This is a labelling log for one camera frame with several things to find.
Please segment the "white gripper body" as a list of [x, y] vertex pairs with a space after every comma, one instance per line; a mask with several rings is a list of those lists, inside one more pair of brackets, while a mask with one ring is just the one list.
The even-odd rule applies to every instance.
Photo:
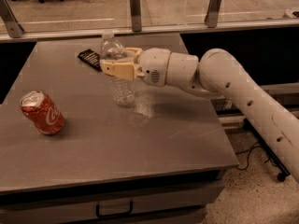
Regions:
[[170, 54], [169, 49], [153, 48], [144, 50], [138, 58], [138, 64], [145, 75], [141, 80], [147, 85], [164, 86]]

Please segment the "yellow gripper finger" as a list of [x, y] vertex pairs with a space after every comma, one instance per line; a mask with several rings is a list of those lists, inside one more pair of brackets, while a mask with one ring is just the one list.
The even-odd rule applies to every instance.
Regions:
[[118, 77], [129, 81], [146, 76], [142, 71], [141, 66], [133, 62], [113, 62], [101, 60], [100, 66], [102, 71], [108, 76]]
[[141, 48], [125, 48], [124, 51], [126, 54], [126, 58], [130, 62], [138, 63], [138, 58], [141, 55], [141, 53], [143, 52], [143, 49], [141, 49]]

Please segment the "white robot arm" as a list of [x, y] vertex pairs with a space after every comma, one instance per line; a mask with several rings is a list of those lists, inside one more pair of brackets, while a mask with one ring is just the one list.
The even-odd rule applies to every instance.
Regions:
[[124, 57], [100, 60], [102, 71], [156, 87], [172, 86], [189, 94], [222, 95], [247, 118], [293, 178], [299, 181], [299, 119], [265, 92], [238, 60], [224, 49], [202, 57], [168, 49], [126, 48]]

